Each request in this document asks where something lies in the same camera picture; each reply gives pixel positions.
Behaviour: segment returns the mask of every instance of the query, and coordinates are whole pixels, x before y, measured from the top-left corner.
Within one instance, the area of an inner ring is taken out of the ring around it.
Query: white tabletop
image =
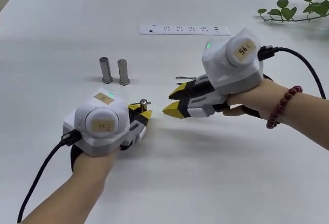
[[[223,25],[232,34],[249,27],[264,45],[308,58],[329,93],[327,21],[259,20],[257,10],[276,1],[11,0],[0,13],[2,223],[15,223],[37,170],[60,140],[63,117],[102,86],[129,102],[148,99],[154,114],[142,143],[120,153],[86,223],[327,224],[327,151],[285,125],[267,130],[253,117],[165,116],[175,76],[204,73],[200,55],[208,36],[138,34],[149,23]],[[127,59],[131,84],[103,84],[102,56],[115,77],[117,60]],[[307,68],[288,54],[266,61],[265,73],[318,95]],[[70,175],[63,148],[25,215]]]

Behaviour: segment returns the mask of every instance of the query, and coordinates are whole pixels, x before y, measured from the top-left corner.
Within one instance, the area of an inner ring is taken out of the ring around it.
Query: hand
[[[284,94],[288,91],[283,87],[271,80],[264,79],[263,82],[249,91],[231,95],[227,103],[229,106],[242,104],[251,109],[257,110],[263,119],[268,119],[273,112],[275,106],[283,98]],[[242,106],[225,110],[225,116],[239,116],[245,114]]]

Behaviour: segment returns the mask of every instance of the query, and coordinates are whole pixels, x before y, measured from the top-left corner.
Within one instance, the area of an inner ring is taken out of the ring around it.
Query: power strip
[[[230,35],[223,26],[141,25],[139,34],[147,35]]]

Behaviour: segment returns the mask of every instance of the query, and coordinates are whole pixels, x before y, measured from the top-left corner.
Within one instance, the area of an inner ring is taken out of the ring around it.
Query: power cord
[[[272,46],[263,46],[258,51],[258,59],[259,59],[259,61],[266,60],[268,58],[273,57],[274,54],[279,52],[279,51],[288,52],[288,53],[293,54],[294,56],[298,57],[307,66],[307,68],[311,72],[311,74],[312,74],[312,76],[313,76],[313,78],[314,78],[314,80],[315,80],[315,82],[316,82],[316,84],[319,88],[321,98],[326,99],[321,81],[320,81],[317,73],[315,72],[315,70],[314,70],[313,66],[310,64],[310,62],[308,62],[308,60],[304,56],[302,56],[300,53],[298,53],[298,52],[296,52],[292,49],[289,49],[289,48],[282,48],[282,47],[273,48]]]
[[[53,148],[53,150],[50,152],[50,154],[47,156],[47,158],[45,159],[45,161],[42,163],[35,179],[34,179],[34,182],[30,188],[30,190],[28,191],[23,203],[22,203],[22,206],[21,206],[21,209],[20,209],[20,212],[19,212],[19,216],[17,218],[17,223],[21,223],[22,222],[22,219],[23,219],[23,214],[24,214],[24,210],[25,210],[25,207],[28,203],[28,201],[30,200],[30,197],[33,193],[33,191],[35,190],[35,187],[36,185],[38,184],[42,174],[43,174],[43,171],[45,170],[47,164],[49,163],[49,161],[52,159],[52,157],[54,156],[54,154],[63,146],[67,145],[67,146],[71,146],[73,144],[75,144],[76,142],[78,142],[80,139],[82,139],[82,135],[79,131],[77,130],[71,130],[70,132],[68,132],[67,134],[64,134],[62,136],[62,139],[61,141],[55,146],[55,148]]]

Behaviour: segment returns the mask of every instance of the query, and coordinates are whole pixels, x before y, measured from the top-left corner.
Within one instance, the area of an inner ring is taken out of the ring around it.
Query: handwritten label
[[[244,61],[244,59],[254,50],[256,49],[255,44],[252,40],[247,39],[234,53],[234,55],[238,58],[240,62]]]
[[[109,105],[111,102],[114,101],[111,97],[104,95],[103,93],[96,94],[94,96],[94,98],[96,98],[97,100],[100,100],[101,102],[105,103],[106,105]]]
[[[113,130],[114,130],[113,120],[94,119],[92,122],[92,131],[94,133],[108,133],[108,132],[113,132]]]

